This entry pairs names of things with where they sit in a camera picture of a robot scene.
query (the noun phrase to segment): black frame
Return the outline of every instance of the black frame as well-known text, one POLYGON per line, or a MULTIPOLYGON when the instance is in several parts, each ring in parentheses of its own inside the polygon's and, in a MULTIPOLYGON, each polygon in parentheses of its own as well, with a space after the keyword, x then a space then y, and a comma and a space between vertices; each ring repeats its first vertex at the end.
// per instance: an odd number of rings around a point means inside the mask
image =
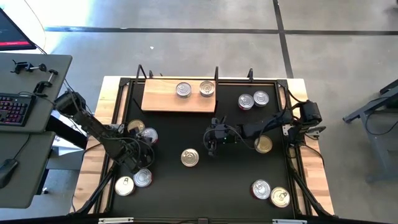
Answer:
POLYGON ((12 21, 12 19, 2 10, 0 9, 0 13, 8 20, 8 22, 10 22, 15 29, 17 29, 17 31, 22 34, 22 36, 26 39, 26 41, 28 41, 28 43, 30 44, 30 46, 19 46, 19 47, 3 47, 1 50, 35 50, 36 49, 36 45, 35 43, 33 43, 33 41, 31 41, 28 36, 25 35, 25 33, 23 33, 23 31, 17 26, 17 24, 15 24, 14 21, 12 21))
MULTIPOLYGON (((123 111, 123 116, 122 116, 122 123, 126 123, 126 113, 127 113, 127 109, 129 108, 129 105, 131 104, 131 102, 133 101, 137 106, 139 106, 137 104, 137 101, 133 98, 131 100, 131 96, 132 96, 132 92, 134 91, 134 85, 135 84, 142 84, 145 83, 145 80, 147 78, 153 78, 153 76, 149 76, 147 77, 147 75, 145 74, 145 71, 142 67, 142 65, 138 66, 137 69, 137 74, 135 78, 121 78, 120 82, 119 82, 119 89, 118 89, 118 94, 116 97, 116 103, 115 103, 115 108, 114 108, 114 113, 113 113, 113 118, 112 118, 112 123, 116 123, 117 119, 118 119, 118 114, 119 114, 119 108, 120 108, 120 104, 121 104, 121 98, 122 98, 122 93, 123 93, 123 89, 124 87, 127 85, 128 89, 127 89, 127 96, 126 96, 126 102, 124 104, 124 111, 123 111), (144 78, 140 78, 139 74, 140 72, 142 72, 142 74, 144 75, 144 78)), ((214 78, 211 77, 203 77, 204 80, 214 80, 216 82, 216 89, 217 86, 219 84, 231 84, 231 83, 247 83, 248 85, 253 84, 253 83, 257 83, 257 84, 272 84, 275 86, 275 92, 276 95, 278 97, 278 108, 279 111, 283 110, 282 107, 282 102, 281 102, 281 98, 280 98, 280 84, 286 86, 288 88, 288 84, 287 84, 287 80, 255 80, 254 79, 254 73, 253 73, 253 69, 250 68, 248 76, 248 79, 243 79, 243 80, 237 80, 237 79, 219 79, 218 78, 218 67, 216 67, 215 69, 215 75, 214 78)), ((181 78, 176 77, 176 78, 169 78, 170 80, 179 80, 181 78)), ((189 79, 188 77, 184 77, 184 80, 198 80, 198 79, 189 79)), ((286 91, 286 89, 284 89, 284 94, 285 96, 288 96, 289 93, 286 91)), ((290 102, 290 97, 287 97, 287 101, 285 102, 286 106, 288 108, 290 108, 291 102, 290 102)), ((217 109, 217 104, 218 104, 218 100, 217 100, 217 94, 216 94, 216 108, 215 108, 215 112, 216 113, 216 109, 217 109)), ((284 145, 284 147, 287 147, 287 142, 286 139, 283 138, 282 140, 282 144, 284 145)), ((299 176, 302 178, 302 180, 305 182, 305 175, 304 175, 304 168, 303 168, 303 162, 302 162, 302 158, 301 158, 301 153, 300 153, 300 148, 299 147, 295 147, 294 148, 294 153, 296 155, 295 159, 297 162, 297 170, 298 170, 298 174, 299 176)), ((295 181, 294 178, 292 177, 292 173, 290 171, 290 169, 288 168, 288 160, 289 157, 286 155, 286 151, 284 150, 284 155, 285 155, 285 164, 286 164, 286 169, 287 172, 289 174, 289 187, 291 189, 290 193, 291 193, 291 198, 292 198, 292 205, 293 205, 293 213, 294 213, 294 217, 297 217, 298 215, 302 215, 302 212, 300 210, 299 207, 299 202, 298 202, 298 196, 297 196, 297 191, 296 191, 296 186, 295 186, 295 181)), ((103 163, 103 168, 101 171, 101 178, 100 178, 100 182, 103 180, 104 176, 107 173, 109 167, 109 157, 106 154, 105 158, 104 158, 104 163, 103 163)), ((112 190, 114 185, 116 182, 116 176, 112 177, 111 179, 111 187, 109 188, 110 192, 108 194, 108 199, 106 202, 106 208, 104 210, 104 212, 110 212, 113 206, 113 198, 114 198, 114 191, 112 190)), ((305 204, 305 214, 306 215, 312 215, 312 209, 311 209, 311 205, 309 200, 307 199, 306 195, 303 194, 303 198, 304 198, 304 204, 305 204)), ((94 209, 94 213, 99 213, 100 212, 100 204, 102 201, 102 194, 99 196, 99 199, 97 200, 97 202, 95 203, 95 209, 94 209)))

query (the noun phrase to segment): wooden platform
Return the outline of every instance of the wooden platform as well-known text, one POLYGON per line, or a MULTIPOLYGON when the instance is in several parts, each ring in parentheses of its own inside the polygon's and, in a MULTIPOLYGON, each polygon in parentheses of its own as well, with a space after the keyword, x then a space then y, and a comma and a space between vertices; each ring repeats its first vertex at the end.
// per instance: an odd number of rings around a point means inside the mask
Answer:
MULTIPOLYGON (((95 117, 103 124, 110 124, 112 120, 113 110, 116 103, 116 95, 118 93, 119 81, 122 77, 104 77, 101 93, 99 94, 99 100, 95 111, 95 117)), ((287 79, 289 90, 299 100, 307 100, 307 92, 305 90, 304 80, 302 79, 287 79)), ((124 102, 127 95, 127 88, 123 89, 123 97, 119 108, 118 123, 122 120, 122 113, 124 109, 124 102)), ((290 99, 292 104, 295 103, 294 99, 290 99)), ((294 115, 300 116, 298 110, 294 111, 294 115)), ((309 146, 319 151, 319 145, 317 141, 306 138, 306 142, 309 146)), ((90 139, 87 147, 96 144, 95 139, 90 139)), ((328 188, 328 182, 326 180, 325 170, 323 168, 322 160, 313 152, 301 147, 301 155, 303 160, 305 177, 307 180, 308 188, 314 194, 315 198, 323 206, 323 208, 329 213, 333 213, 333 206, 330 199, 330 193, 328 188)), ((73 199, 74 205, 78 210, 87 201, 90 195, 94 192, 100 181, 101 168, 105 151, 103 146, 98 146, 94 150, 91 150, 85 154, 81 171, 76 185, 75 198, 73 199)), ((109 192, 109 184, 104 190, 104 197, 101 201, 101 211, 105 209, 106 199, 109 192)), ((305 213, 304 201, 302 197, 302 191, 297 186, 297 194, 300 209, 305 213)))
POLYGON ((203 97, 199 86, 203 80, 147 79, 141 109, 144 111, 181 111, 212 113, 216 106, 216 93, 203 97), (180 82, 191 85, 192 94, 188 98, 177 96, 176 86, 180 82))

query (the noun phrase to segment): gray desk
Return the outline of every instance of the gray desk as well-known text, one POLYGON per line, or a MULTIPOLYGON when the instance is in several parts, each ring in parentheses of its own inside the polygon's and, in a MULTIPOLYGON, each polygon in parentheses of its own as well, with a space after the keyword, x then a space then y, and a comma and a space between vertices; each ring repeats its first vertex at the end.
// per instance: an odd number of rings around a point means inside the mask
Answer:
MULTIPOLYGON (((54 69, 58 71, 58 76, 52 80, 53 86, 44 90, 44 93, 48 95, 47 98, 54 101, 59 94, 72 61, 72 56, 1 53, 0 76, 2 81, 0 82, 0 92, 2 93, 33 92, 38 82, 47 81, 50 76, 49 73, 39 70, 32 73, 10 73, 14 69, 12 59, 17 62, 30 62, 34 66, 44 63, 48 70, 54 69)), ((33 132, 29 142, 16 158, 19 161, 19 165, 15 169, 11 181, 5 188, 0 189, 0 208, 27 208, 31 204, 45 172, 45 166, 55 137, 54 132, 43 131, 45 129, 49 130, 47 123, 52 123, 52 127, 62 126, 63 124, 57 123, 58 120, 53 117, 51 117, 53 119, 50 119, 52 109, 52 104, 38 98, 24 128, 0 126, 0 162, 13 158, 25 143, 28 137, 27 133, 33 132)))

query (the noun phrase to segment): can lid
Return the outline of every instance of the can lid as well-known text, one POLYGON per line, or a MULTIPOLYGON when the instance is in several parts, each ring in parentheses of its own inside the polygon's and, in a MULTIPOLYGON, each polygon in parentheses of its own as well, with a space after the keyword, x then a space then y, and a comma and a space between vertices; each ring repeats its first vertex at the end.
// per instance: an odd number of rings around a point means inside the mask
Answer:
POLYGON ((283 187, 276 187, 271 192, 272 203, 279 208, 284 208, 290 203, 290 195, 283 187))
POLYGON ((239 97, 239 105, 241 105, 244 108, 249 108, 254 105, 254 99, 251 95, 249 94, 242 94, 239 97))
POLYGON ((149 169, 141 169, 134 174, 133 179, 137 187, 147 187, 152 182, 152 173, 149 169))
POLYGON ((215 86, 211 81, 203 81, 199 86, 200 92, 206 95, 214 93, 215 86))
POLYGON ((187 167, 195 166, 199 161, 199 154, 194 149, 186 149, 181 153, 181 162, 187 167))
POLYGON ((130 131, 134 128, 138 128, 139 132, 142 132, 142 130, 145 128, 144 122, 138 119, 130 121, 130 123, 127 125, 127 130, 130 131))
POLYGON ((179 83, 175 89, 180 96, 188 96, 191 93, 191 85, 186 82, 179 83))
POLYGON ((265 180, 256 180, 252 184, 254 196, 258 199, 267 199, 271 193, 271 187, 265 180))
POLYGON ((134 181, 128 176, 120 177, 114 185, 114 190, 120 196, 129 195, 134 190, 134 181))
POLYGON ((269 96, 264 91, 257 91, 254 93, 254 101, 260 105, 266 105, 269 102, 269 96))
POLYGON ((153 128, 144 128, 144 130, 142 130, 142 136, 151 138, 152 143, 157 140, 157 132, 153 128))
POLYGON ((272 149, 272 140, 265 135, 260 136, 254 141, 256 151, 260 153, 267 153, 272 149))

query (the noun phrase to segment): black tray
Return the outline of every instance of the black tray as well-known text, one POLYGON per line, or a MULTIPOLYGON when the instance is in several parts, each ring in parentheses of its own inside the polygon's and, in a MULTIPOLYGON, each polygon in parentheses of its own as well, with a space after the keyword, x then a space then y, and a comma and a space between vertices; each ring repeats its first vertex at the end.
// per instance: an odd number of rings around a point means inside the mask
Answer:
POLYGON ((287 170, 282 128, 265 133, 273 142, 273 148, 267 154, 250 150, 242 143, 226 144, 219 146, 218 157, 212 158, 207 155, 202 143, 203 133, 212 117, 226 115, 226 122, 234 126, 259 121, 280 111, 276 80, 256 80, 255 85, 247 81, 219 80, 215 114, 142 112, 139 105, 145 79, 123 80, 121 84, 130 84, 123 120, 142 120, 146 127, 157 130, 159 142, 155 163, 149 168, 154 178, 149 187, 137 188, 127 197, 115 194, 115 180, 124 175, 131 176, 123 167, 118 170, 111 183, 106 209, 112 216, 156 220, 207 217, 259 222, 295 217, 298 210, 297 195, 287 170), (258 90, 268 93, 270 102, 263 108, 254 106, 249 111, 239 109, 238 96, 243 93, 252 95, 258 90), (186 148, 194 148, 200 155, 198 165, 193 168, 185 167, 180 161, 181 152, 186 148), (290 205, 277 208, 269 200, 254 199, 250 187, 257 179, 267 180, 272 188, 287 189, 292 197, 290 205))

